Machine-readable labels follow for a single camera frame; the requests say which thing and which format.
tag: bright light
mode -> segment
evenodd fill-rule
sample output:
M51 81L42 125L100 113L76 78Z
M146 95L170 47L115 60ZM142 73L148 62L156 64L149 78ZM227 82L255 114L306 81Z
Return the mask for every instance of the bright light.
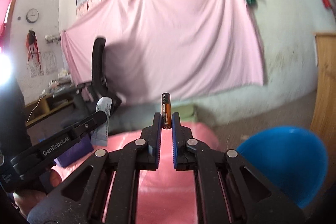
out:
M0 85L6 83L12 74L12 64L8 56L0 53Z

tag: clock face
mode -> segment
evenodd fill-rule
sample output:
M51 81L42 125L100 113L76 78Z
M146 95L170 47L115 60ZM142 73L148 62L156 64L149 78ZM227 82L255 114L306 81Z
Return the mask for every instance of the clock face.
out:
M29 23L35 23L39 19L38 10L30 9L27 13L26 19Z

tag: black chair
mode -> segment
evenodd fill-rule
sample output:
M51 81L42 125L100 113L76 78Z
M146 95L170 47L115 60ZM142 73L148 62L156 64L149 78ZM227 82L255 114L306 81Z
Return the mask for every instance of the black chair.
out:
M106 77L103 73L103 54L106 39L97 37L92 50L92 82L82 83L76 87L65 89L61 92L55 93L54 97L63 94L70 94L73 97L75 110L65 120L61 122L61 126L66 128L76 122L79 122L89 115L96 112L97 102L101 97L109 97L112 99L112 108L110 115L112 115L121 104L121 99L116 95L115 91L108 90ZM83 90L93 98L93 102L85 102L82 96Z

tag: orange and black battery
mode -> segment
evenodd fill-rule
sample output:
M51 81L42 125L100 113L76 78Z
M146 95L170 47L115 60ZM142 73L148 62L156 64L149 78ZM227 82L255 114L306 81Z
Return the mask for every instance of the orange and black battery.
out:
M170 94L162 94L162 128L171 129Z

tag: silver screw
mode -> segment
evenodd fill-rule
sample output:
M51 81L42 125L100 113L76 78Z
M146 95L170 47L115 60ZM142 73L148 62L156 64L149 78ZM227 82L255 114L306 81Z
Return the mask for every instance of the silver screw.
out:
M192 145L192 146L194 146L194 145L196 145L198 143L198 141L196 140L196 139L189 139L189 140L187 140L187 144L188 145Z
M144 140L144 139L137 139L136 141L135 141L135 144L136 145L144 145L146 143L146 140Z
M235 158L238 156L238 152L233 149L228 150L226 153L230 158Z
M103 157L106 154L106 150L98 149L94 154L96 155L96 157Z

